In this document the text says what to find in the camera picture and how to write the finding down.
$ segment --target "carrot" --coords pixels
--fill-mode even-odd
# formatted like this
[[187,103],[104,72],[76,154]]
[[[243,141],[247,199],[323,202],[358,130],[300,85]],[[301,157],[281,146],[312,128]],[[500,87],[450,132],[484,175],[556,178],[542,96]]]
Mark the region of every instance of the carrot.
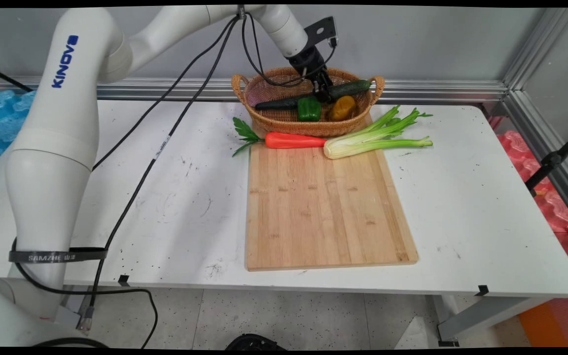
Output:
[[290,133],[269,132],[264,139],[255,134],[253,130],[244,121],[234,117],[234,126],[239,135],[243,136],[241,140],[247,143],[238,148],[234,152],[236,155],[239,151],[250,146],[253,143],[264,142],[268,148],[273,149],[289,149],[289,148],[310,148],[313,146],[324,146],[325,139],[317,137],[309,137],[303,135],[293,135]]
[[266,146],[274,149],[322,147],[325,139],[291,133],[270,132],[264,137]]

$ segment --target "green bell pepper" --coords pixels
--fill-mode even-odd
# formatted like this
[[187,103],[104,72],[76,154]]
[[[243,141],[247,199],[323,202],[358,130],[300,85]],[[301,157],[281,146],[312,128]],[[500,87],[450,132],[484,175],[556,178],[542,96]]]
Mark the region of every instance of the green bell pepper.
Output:
[[297,101],[297,121],[318,122],[321,118],[321,103],[314,96]]

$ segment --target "wooden cutting board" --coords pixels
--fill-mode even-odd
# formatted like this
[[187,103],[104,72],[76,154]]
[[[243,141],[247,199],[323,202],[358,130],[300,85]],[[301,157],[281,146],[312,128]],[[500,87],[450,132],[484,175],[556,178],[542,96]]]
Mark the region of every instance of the wooden cutting board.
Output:
[[331,160],[323,148],[253,144],[248,184],[249,271],[418,260],[381,150]]

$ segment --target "celery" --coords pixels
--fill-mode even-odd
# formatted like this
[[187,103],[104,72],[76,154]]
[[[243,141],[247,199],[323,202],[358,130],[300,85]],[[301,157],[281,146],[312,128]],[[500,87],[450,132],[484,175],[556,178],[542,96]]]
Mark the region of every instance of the celery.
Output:
[[416,123],[415,119],[418,117],[431,116],[426,113],[420,114],[414,108],[408,116],[400,119],[394,117],[398,112],[398,108],[399,106],[393,107],[376,122],[363,128],[363,130],[327,140],[324,145],[324,154],[330,159],[339,159],[375,149],[433,145],[433,142],[428,140],[428,136],[421,140],[387,139],[402,135],[404,129]]

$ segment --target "white robotic arm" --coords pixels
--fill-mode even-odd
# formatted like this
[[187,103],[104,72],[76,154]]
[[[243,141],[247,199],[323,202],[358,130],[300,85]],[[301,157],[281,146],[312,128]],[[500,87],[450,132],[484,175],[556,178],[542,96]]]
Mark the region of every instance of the white robotic arm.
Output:
[[[307,47],[286,5],[245,5],[287,58]],[[106,9],[73,8],[59,21],[45,72],[6,166],[17,251],[68,251],[97,154],[97,81],[116,81],[188,34],[237,13],[237,5],[166,6],[139,34],[125,38]],[[61,289],[65,263],[26,263],[39,283]],[[19,276],[12,268],[11,276]],[[31,288],[16,304],[53,321],[60,300]]]

